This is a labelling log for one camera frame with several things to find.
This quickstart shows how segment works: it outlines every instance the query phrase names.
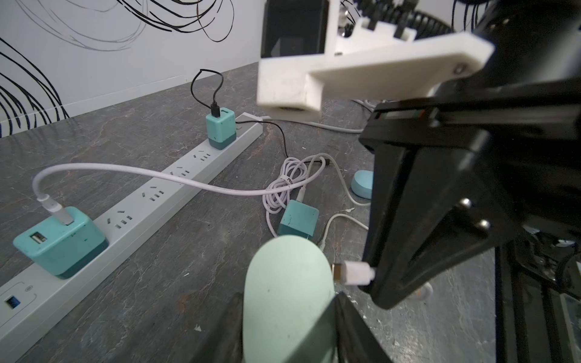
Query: cable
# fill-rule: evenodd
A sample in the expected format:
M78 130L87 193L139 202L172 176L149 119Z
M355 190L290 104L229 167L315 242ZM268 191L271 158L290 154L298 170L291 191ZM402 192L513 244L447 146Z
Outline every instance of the cable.
M351 217L350 215L342 214L342 213L335 214L331 218L329 218L329 220L327 221L327 226L325 227L325 233L323 234L323 238L321 238L321 241L319 242L319 248L321 249L321 251L323 251L325 249L325 241L327 239L327 234L329 234L329 227L331 226L331 222L337 217L345 217L348 220L352 220L353 222L359 224L359 226L361 226L362 228L365 228L366 231L369 231L369 227L367 227L366 225L364 225L360 221L356 220L355 218Z
M480 4L476 5L476 16L475 16L475 23L474 23L474 27L478 26L478 8L480 7Z
M42 191L42 189L40 188L40 183L45 177L47 177L51 174L54 174L56 172L66 171L66 170L101 170L101 171L128 172L130 174L145 175L147 177L165 179L165 180L173 181L176 183L181 183L181 184L193 186L196 188L200 188L200 189L203 189L205 191L211 191L211 192L221 193L221 194L226 194L226 195L259 196L259 195L266 195L266 194L272 194L272 193L282 193L285 191L291 191L292 189L296 189L300 186L303 186L303 185L315 180L316 177L318 177L322 173L323 169L325 168L325 162L324 162L325 159L323 157L320 157L323 155L327 155L327 154L317 154L317 155L310 156L313 159L319 158L322 161L322 165L319 167L319 169L317 170L317 172L313 176L307 177L306 179L299 181L296 184L288 185L288 186L284 186L284 187L276 188L276 189L272 189L272 190L257 189L257 190L251 190L251 191L241 191L241 190L237 190L237 189L222 188L220 186L208 185L208 184L200 183L200 182L197 182L194 180L176 177L175 175L163 174L162 172L159 172L159 171L153 171L153 170L136 168L136 167L125 166L125 165L98 164L98 163L70 163L70 164L54 165L54 166L50 166L46 169L41 170L33 179L33 191L34 191L34 194L36 194L38 199L44 200L48 197L48 194L46 194Z
M476 12L476 6L472 5L472 18L470 19L470 32L474 32L474 14Z
M285 136L285 132L282 130L282 128L273 122L270 121L236 121L237 124L247 124L247 123L259 123L259 124L271 124L271 125L275 125L276 127L278 127L279 130L281 130L281 134L282 134L282 144L284 145L284 150L285 150L285 156L288 158L289 157L289 153L286 149L286 136ZM315 160L313 161L313 163L320 163L320 160ZM311 163L311 160L307 160L304 162L305 164ZM325 159L325 164L329 165L331 163L331 161L329 159Z
M360 99L352 99L352 101L353 101L353 102L355 102L355 103L357 103L358 105L362 105L362 106L363 106L363 107L365 107L365 109L367 109L368 111L371 111L371 112L373 112L373 107L371 107L371 106L367 106L367 105L365 104L365 101L367 101L367 100L365 100L365 101L362 101L362 100L360 100Z
M466 31L466 19L468 18L468 5L464 5L464 31Z
M285 132L282 130L282 128L273 122L270 121L236 121L237 124L247 124L247 123L259 123L259 124L271 124L271 125L275 125L276 127L278 127L279 130L281 130L282 133L282 144L285 147L285 156L288 158L289 157L289 153L286 149L286 137L285 137Z
M262 118L262 120L273 120L273 118L270 116L262 116L261 118ZM303 124L303 125L309 125L309 126L314 126L314 127L318 127L318 128L324 128L325 130L344 132L346 134L360 134L363 132L362 128L353 129L353 128L343 128L343 127L337 127L337 126L330 126L330 125L325 125L325 124L318 124L318 123L307 122L307 121L280 120L280 119L277 119L277 120L278 121L287 121L287 122L292 122L292 123L297 123L297 124Z
M212 97L212 104L211 106L208 106L207 104L203 103L202 101L200 101L196 95L193 94L193 83L196 81L196 79L198 78L198 76L202 73L202 72L211 72L211 73L216 73L218 74L220 77L222 77L222 80L220 81L220 85L218 86L218 88L216 88L216 90L214 91L214 96ZM216 72L213 71L211 69L200 69L200 72L198 72L198 74L196 75L196 77L193 78L192 83L189 86L189 91L192 93L193 98L198 101L199 103L201 103L202 105L208 107L212 113L212 116L214 117L220 117L220 107L218 106L218 103L216 103L216 93L218 93L218 90L222 87L222 85L224 84L224 76L220 73L220 72Z
M458 2L458 0L454 0L454 3L452 4L452 31L455 31L454 29L454 12L456 11L456 3Z
M349 200L351 200L351 202L353 204L355 204L356 206L363 206L363 207L367 207L367 206L371 205L371 203L359 203L358 201L353 199L353 197L351 196L351 193L349 192L347 184L345 183L345 179L343 178L343 175L341 174L341 170L339 169L337 162L335 161L335 159L333 159L333 157L331 155L326 154L326 153L319 153L316 155L307 156L303 160L299 160L295 157L289 157L284 161L284 163L281 166L280 176L277 179L273 180L268 185L268 187L266 187L266 190L272 190L273 193L265 194L262 197L262 203L263 203L264 209L266 210L266 223L267 223L268 228L270 229L270 233L272 234L273 237L277 237L278 235L274 231L274 228L272 227L272 223L270 222L270 215L271 214L278 214L282 209L285 209L286 206L288 205L290 199L291 199L290 192L288 192L288 193L287 192L276 192L275 190L280 189L281 186L296 185L297 183L301 183L301 182L303 183L303 185L305 185L305 183L303 181L305 179L310 179L309 174L310 174L310 170L311 170L312 165L313 165L313 163L311 163L309 165L309 167L307 168L305 161L306 160L314 160L316 157L329 158L329 160L331 161L331 164L333 166L335 166L335 170L337 171L337 175L339 176L339 180L341 181L341 185L343 186L343 190L345 191L345 194L347 194L347 197L349 198ZM304 187L301 188L296 200L298 200L299 202L302 202L305 191L306 191L306 189Z

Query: teal round object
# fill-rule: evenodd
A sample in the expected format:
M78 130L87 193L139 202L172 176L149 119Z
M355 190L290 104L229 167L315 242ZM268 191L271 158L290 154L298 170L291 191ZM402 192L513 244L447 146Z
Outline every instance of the teal round object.
M351 190L356 195L365 199L371 199L371 189L373 187L373 172L369 170L358 170L351 181Z

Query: coiled white cable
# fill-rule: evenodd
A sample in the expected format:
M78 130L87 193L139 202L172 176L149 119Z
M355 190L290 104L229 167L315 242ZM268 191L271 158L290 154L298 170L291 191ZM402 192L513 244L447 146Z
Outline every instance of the coiled white cable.
M343 175L341 174L341 170L339 169L337 162L335 161L335 159L333 159L333 157L331 155L326 154L326 153L319 153L316 155L307 156L303 160L299 160L299 159L294 158L294 157L289 157L289 158L285 159L285 161L281 167L280 176L277 179L275 179L272 183L270 183L266 189L274 191L274 190L276 190L276 188L280 188L283 185L296 185L296 183L305 180L305 178L309 178L310 170L313 167L314 163L311 162L309 164L309 167L307 168L305 161L316 160L316 158L318 158L318 157L326 157L331 161L331 164L335 167L335 170L337 171L337 175L339 176L339 180L341 181L341 185L343 186L343 190L345 191L345 194L347 194L347 197L349 198L349 200L351 200L351 202L353 204L355 204L356 206L363 206L363 207L371 205L371 203L359 203L358 201L353 199L353 197L351 196L351 193L349 193L349 188L347 187L347 184L345 183L345 179L343 178ZM304 196L305 190L306 190L305 186L301 188L296 200L298 200L299 202L303 201L303 196ZM281 210L285 209L290 200L291 200L290 191L289 192L282 192L282 193L279 193L279 192L272 193L269 195L264 195L262 198L264 209L266 210L266 223L267 223L268 228L270 229L270 233L272 233L273 237L277 237L278 235L274 231L274 228L272 227L272 223L270 221L270 215L271 214L278 214Z

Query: usb port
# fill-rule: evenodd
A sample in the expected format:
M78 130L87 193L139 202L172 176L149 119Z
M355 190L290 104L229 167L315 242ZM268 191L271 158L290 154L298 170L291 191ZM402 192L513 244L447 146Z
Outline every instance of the usb port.
M20 305L20 301L18 301L18 299L14 296L10 296L8 300L5 301L5 303L8 304L8 306L10 306L12 309L15 309L18 305Z
M35 241L36 243L38 243L39 245L40 245L42 242L46 241L46 237L45 237L45 236L43 236L42 234L38 233L38 232L34 232L34 233L33 233L33 234L30 236L30 238L34 239L34 241Z

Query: electrical outlet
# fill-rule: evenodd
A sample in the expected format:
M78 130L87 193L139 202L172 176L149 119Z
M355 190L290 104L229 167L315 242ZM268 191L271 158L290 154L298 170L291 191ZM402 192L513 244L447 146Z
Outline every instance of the electrical outlet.
M236 119L260 121L247 113ZM262 134L261 124L241 126L223 150L205 140L163 173L209 183ZM0 361L20 358L199 191L152 178L95 219L109 246L73 277L61 280L33 264L0 287Z

